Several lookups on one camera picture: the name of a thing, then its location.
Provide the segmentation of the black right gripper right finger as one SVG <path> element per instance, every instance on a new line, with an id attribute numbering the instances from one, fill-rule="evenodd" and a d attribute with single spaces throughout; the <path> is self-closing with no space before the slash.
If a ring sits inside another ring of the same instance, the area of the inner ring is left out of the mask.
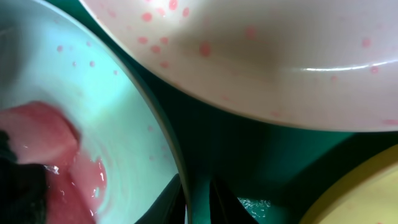
<path id="1" fill-rule="evenodd" d="M 219 177 L 210 181 L 209 205 L 211 224 L 258 224 Z"/>

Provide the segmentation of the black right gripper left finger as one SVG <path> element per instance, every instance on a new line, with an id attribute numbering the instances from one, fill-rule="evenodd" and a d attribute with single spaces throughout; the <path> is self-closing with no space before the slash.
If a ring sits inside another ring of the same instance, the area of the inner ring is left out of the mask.
<path id="1" fill-rule="evenodd" d="M 184 224 L 185 214 L 184 191 L 180 176 L 176 174 L 135 224 Z"/>

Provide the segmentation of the pink green sponge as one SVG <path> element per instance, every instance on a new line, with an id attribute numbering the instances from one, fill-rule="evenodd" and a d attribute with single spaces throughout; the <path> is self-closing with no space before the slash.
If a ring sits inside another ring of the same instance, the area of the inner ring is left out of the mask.
<path id="1" fill-rule="evenodd" d="M 1 223 L 96 223 L 106 190 L 100 157 L 55 108 L 1 110 Z"/>

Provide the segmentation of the white plate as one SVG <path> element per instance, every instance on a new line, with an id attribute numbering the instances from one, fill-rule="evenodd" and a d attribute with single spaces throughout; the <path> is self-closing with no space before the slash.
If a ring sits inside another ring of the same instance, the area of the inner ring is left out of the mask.
<path id="1" fill-rule="evenodd" d="M 134 60 L 247 118 L 397 130 L 397 0 L 82 0 Z"/>

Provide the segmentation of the light blue plate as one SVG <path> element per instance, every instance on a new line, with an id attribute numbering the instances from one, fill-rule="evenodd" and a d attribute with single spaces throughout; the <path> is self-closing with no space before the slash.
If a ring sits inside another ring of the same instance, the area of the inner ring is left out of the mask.
<path id="1" fill-rule="evenodd" d="M 106 190 L 96 223 L 135 223 L 179 161 L 159 110 L 92 32 L 45 1 L 1 2 L 1 110 L 39 101 L 55 108 L 100 157 Z"/>

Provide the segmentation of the blue plastic tray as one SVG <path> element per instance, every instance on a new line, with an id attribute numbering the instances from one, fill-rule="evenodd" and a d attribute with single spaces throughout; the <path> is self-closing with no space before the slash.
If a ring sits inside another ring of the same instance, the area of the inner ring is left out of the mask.
<path id="1" fill-rule="evenodd" d="M 193 222 L 209 223 L 209 184 L 220 176 L 260 223 L 297 223 L 351 169 L 397 144 L 397 133 L 334 133 L 242 118 L 177 90 L 128 56 L 77 0 L 50 0 L 94 32 L 150 88 L 186 163 Z"/>

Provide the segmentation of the yellow-green plate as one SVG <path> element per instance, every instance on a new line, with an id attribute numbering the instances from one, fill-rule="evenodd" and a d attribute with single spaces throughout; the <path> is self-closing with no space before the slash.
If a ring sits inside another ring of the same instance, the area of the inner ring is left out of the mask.
<path id="1" fill-rule="evenodd" d="M 397 146 L 335 182 L 307 210 L 300 224 L 397 224 Z"/>

